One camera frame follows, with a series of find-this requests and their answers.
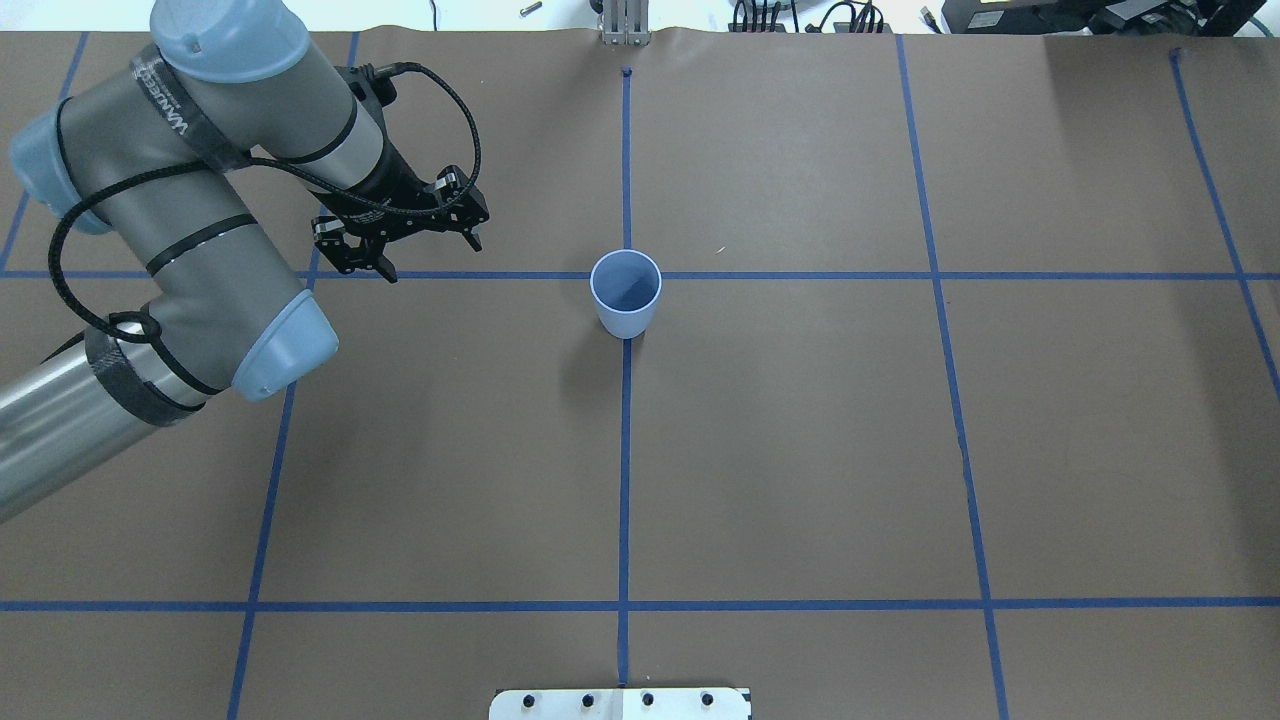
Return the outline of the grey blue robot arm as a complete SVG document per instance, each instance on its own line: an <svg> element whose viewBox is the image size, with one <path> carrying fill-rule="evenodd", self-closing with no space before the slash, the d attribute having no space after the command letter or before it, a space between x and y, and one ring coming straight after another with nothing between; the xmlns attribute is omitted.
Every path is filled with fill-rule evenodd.
<svg viewBox="0 0 1280 720"><path fill-rule="evenodd" d="M337 67L282 1L157 1L148 45L10 146L58 225L47 273L83 331L3 389L9 520L225 389L274 396L339 340L229 183L270 168L321 205L320 254L396 282L387 245L490 213L479 169L420 178L384 110L416 61Z"/></svg>

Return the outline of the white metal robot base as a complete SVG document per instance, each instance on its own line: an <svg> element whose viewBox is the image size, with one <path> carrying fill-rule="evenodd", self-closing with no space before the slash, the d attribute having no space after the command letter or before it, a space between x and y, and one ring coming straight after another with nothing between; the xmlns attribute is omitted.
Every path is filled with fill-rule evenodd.
<svg viewBox="0 0 1280 720"><path fill-rule="evenodd" d="M750 691L732 687L502 691L489 719L753 719Z"/></svg>

